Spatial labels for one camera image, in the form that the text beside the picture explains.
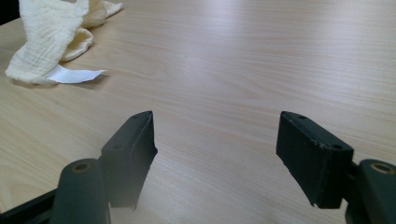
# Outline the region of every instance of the wooden table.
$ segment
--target wooden table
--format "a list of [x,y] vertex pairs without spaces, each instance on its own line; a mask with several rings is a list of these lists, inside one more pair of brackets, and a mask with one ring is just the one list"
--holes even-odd
[[51,88],[7,78],[25,42],[0,26],[0,210],[57,187],[152,110],[159,154],[136,211],[113,223],[345,223],[311,207],[276,155],[279,113],[308,116],[354,161],[396,162],[396,4],[384,1],[134,0],[64,66],[106,69]]

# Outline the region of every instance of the crumpled cloth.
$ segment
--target crumpled cloth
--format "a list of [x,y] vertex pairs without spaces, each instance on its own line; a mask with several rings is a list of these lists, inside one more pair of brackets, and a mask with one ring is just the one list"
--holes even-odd
[[6,75],[30,84],[55,84],[43,76],[87,51],[93,41],[87,29],[102,25],[121,8],[122,3],[103,0],[20,0],[26,43],[12,57]]

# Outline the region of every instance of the white paper strip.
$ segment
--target white paper strip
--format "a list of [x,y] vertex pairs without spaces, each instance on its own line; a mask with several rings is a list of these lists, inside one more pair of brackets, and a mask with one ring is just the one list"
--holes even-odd
[[106,70],[69,70],[59,64],[50,70],[44,78],[56,81],[59,83],[80,83],[90,81],[105,72]]

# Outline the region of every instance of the light wood grain surface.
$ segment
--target light wood grain surface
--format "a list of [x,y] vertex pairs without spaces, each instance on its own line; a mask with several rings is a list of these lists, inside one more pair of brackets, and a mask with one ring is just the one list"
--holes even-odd
[[0,26],[0,210],[57,187],[152,110],[159,154],[136,211],[113,223],[345,223],[311,207],[276,155],[279,113],[308,116],[396,163],[396,4],[384,1],[124,0],[64,64],[95,81],[26,86],[4,71],[25,41]]

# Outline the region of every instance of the screw hole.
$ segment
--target screw hole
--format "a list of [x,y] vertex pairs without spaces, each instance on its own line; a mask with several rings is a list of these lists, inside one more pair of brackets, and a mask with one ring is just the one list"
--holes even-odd
[[85,172],[86,170],[90,169],[90,167],[91,167],[90,163],[82,162],[82,163],[79,163],[79,164],[73,166],[72,170],[74,173],[82,173],[82,172]]
[[379,162],[372,163],[371,167],[373,169],[375,169],[376,171],[378,171],[379,173],[382,173],[384,175],[394,175],[395,174],[395,170],[392,167],[386,165],[385,163],[379,163]]

